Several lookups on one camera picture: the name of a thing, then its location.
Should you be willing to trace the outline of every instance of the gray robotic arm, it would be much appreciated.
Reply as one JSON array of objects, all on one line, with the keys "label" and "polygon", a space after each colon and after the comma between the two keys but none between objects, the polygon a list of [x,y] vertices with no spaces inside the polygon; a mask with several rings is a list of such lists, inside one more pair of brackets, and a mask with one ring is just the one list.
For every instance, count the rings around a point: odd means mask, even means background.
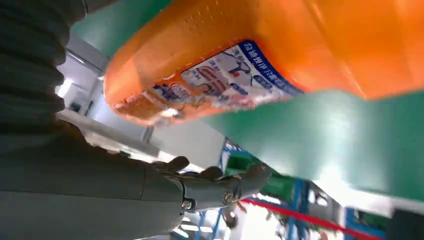
[{"label": "gray robotic arm", "polygon": [[56,119],[70,26],[114,0],[0,0],[0,239],[135,240],[257,192],[269,169],[210,179],[108,154]]}]

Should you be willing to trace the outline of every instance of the red rope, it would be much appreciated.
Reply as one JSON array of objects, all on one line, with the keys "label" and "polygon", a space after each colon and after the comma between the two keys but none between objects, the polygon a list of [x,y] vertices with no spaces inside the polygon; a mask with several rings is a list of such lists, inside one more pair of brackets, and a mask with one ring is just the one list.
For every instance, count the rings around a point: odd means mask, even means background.
[{"label": "red rope", "polygon": [[327,228],[339,230],[339,231],[342,231],[346,234],[349,234],[349,235],[351,235],[355,238],[360,238],[360,239],[365,239],[365,240],[380,240],[379,237],[370,236],[368,234],[365,234],[365,233],[362,233],[362,232],[359,232],[359,231],[355,231],[353,229],[344,228],[344,227],[341,227],[341,226],[339,226],[335,223],[325,221],[325,220],[319,219],[317,217],[310,216],[308,214],[299,213],[297,211],[293,211],[293,210],[289,210],[289,209],[286,209],[286,208],[274,206],[274,205],[271,205],[271,204],[266,204],[266,203],[255,201],[255,200],[248,199],[248,198],[242,199],[241,201],[244,202],[244,203],[257,205],[257,206],[269,209],[271,211],[278,212],[278,213],[293,217],[295,219],[299,219],[299,220],[303,220],[303,221],[310,222],[310,223],[313,223],[313,224],[317,224],[317,225],[320,225],[320,226],[324,226],[324,227],[327,227]]}]

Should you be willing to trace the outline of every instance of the green table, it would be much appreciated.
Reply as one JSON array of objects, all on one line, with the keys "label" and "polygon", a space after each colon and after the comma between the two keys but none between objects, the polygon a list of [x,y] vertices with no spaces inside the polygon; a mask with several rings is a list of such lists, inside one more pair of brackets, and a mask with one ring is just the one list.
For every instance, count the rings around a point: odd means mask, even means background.
[{"label": "green table", "polygon": [[[73,31],[112,56],[169,0],[122,0]],[[321,92],[206,118],[283,175],[424,201],[424,93],[364,102]]]}]

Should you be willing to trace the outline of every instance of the laundry detergent bottle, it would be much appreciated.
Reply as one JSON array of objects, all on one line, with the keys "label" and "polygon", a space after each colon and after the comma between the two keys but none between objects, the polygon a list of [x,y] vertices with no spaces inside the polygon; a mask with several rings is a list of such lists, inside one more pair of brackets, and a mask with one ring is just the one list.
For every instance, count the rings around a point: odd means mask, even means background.
[{"label": "laundry detergent bottle", "polygon": [[422,0],[174,0],[116,53],[104,92],[164,126],[327,89],[402,94],[423,88],[423,63]]}]

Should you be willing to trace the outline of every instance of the orange plastic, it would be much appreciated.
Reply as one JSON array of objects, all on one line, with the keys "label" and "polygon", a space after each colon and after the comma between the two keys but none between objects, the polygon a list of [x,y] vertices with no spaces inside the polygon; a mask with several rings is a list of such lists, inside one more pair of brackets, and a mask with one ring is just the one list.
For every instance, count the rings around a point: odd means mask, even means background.
[{"label": "orange plastic", "polygon": [[151,88],[254,41],[272,66],[306,93],[339,89],[363,99],[423,88],[423,0],[175,0],[114,56],[105,96],[117,113],[143,125],[174,108],[181,118],[225,111],[210,103],[166,102]]}]

